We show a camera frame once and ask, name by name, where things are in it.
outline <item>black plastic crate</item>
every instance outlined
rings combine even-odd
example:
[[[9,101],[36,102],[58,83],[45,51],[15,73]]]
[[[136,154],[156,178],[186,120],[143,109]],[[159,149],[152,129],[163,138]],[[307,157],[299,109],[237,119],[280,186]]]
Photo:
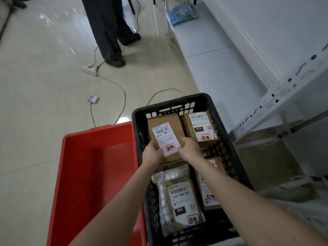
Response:
[[[133,129],[138,150],[139,165],[142,164],[142,152],[149,143],[147,118],[178,113],[180,118],[184,113],[209,111],[212,116],[215,130],[218,134],[218,142],[208,148],[207,158],[222,158],[222,162],[229,176],[253,190],[251,182],[241,165],[234,146],[229,139],[227,131],[216,111],[211,97],[205,93],[173,99],[136,109],[132,114]],[[191,178],[197,186],[195,175],[191,169]],[[230,220],[222,209],[203,211],[205,223],[188,227],[179,233],[163,238],[158,206],[157,186],[150,182],[143,202],[145,221],[150,246],[158,245],[210,245],[238,236]]]

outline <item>blue plastic bag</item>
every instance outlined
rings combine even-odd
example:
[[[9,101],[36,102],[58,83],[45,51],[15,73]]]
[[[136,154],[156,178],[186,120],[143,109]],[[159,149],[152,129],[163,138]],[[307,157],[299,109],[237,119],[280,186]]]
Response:
[[[196,13],[194,6],[188,3],[187,0],[183,0],[182,3],[174,7],[169,14],[170,24],[172,26],[197,17],[198,14]]]

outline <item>glossy floor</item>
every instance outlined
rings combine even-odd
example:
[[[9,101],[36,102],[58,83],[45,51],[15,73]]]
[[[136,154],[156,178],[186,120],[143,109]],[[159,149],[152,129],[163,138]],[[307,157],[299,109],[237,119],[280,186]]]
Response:
[[[181,52],[170,46],[163,2],[157,1],[153,6],[152,0],[139,0],[142,40],[124,49],[126,66],[103,64],[99,70],[125,89],[125,119],[157,91],[198,92]],[[81,0],[26,4],[0,42],[1,245],[45,245],[63,136],[93,127],[89,95],[100,97],[92,106],[97,126],[113,124],[124,103],[117,85],[81,71],[93,64],[96,48]],[[0,25],[6,12],[0,0]],[[97,64],[103,61],[99,51],[96,58]],[[181,96],[166,91],[152,103]]]

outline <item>crate handle hole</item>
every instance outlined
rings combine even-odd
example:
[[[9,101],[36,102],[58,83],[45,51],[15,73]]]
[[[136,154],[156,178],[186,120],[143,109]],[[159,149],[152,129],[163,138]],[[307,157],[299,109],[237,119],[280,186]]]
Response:
[[[182,107],[182,104],[177,105],[177,106],[174,106],[174,107],[171,107],[171,109],[175,110],[175,109],[178,109],[178,108],[181,108],[181,107]]]
[[[163,113],[163,112],[170,111],[170,110],[171,110],[171,108],[166,108],[166,109],[162,109],[162,110],[160,110],[159,112],[160,112],[160,113]]]

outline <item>forearm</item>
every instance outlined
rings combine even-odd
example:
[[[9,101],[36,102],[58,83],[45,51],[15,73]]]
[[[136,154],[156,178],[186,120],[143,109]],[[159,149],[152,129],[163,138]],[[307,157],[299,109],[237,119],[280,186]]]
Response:
[[[142,165],[70,246],[128,245],[154,167]]]
[[[194,159],[192,165],[247,245],[327,245],[304,222],[221,173],[206,159]]]

